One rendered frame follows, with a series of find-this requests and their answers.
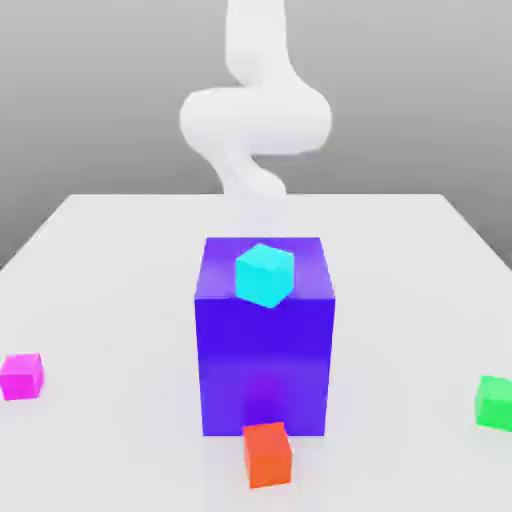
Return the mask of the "small magenta cube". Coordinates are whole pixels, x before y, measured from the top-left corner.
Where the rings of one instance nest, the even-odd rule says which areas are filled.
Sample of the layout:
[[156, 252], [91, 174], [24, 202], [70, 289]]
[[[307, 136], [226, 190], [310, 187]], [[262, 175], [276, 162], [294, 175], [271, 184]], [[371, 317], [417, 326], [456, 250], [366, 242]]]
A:
[[39, 353], [8, 355], [0, 366], [0, 390], [6, 401], [38, 398], [44, 384]]

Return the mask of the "small orange cube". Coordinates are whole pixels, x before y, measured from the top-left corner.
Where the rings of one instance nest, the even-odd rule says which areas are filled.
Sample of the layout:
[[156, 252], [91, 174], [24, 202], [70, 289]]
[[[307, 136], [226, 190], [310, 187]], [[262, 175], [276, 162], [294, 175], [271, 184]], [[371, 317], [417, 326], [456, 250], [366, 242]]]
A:
[[291, 482], [293, 455], [283, 422], [244, 426], [243, 445], [251, 489]]

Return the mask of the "small green cube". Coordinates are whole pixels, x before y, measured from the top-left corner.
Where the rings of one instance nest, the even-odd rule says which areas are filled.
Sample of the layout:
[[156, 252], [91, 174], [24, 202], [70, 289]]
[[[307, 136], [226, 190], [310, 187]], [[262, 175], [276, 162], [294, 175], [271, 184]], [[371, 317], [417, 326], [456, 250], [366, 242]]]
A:
[[512, 432], [512, 380], [481, 376], [474, 410], [477, 425]]

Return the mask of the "large purple box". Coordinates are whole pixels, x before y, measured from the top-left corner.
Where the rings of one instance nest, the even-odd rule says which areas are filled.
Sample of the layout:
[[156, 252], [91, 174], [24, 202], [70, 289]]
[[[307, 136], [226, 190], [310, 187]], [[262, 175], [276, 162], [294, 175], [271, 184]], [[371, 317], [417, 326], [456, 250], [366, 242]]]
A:
[[266, 238], [295, 256], [295, 287], [274, 308], [235, 295], [235, 260], [260, 238], [209, 237], [194, 296], [202, 431], [239, 436], [282, 422], [325, 432], [335, 294], [317, 237]]

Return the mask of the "small cyan cube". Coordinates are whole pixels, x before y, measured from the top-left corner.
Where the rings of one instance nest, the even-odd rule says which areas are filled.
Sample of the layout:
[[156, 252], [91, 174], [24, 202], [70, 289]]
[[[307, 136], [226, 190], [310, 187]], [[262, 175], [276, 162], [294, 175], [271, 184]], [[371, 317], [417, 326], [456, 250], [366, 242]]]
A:
[[235, 260], [235, 295], [250, 303], [272, 309], [293, 291], [295, 255], [257, 243]]

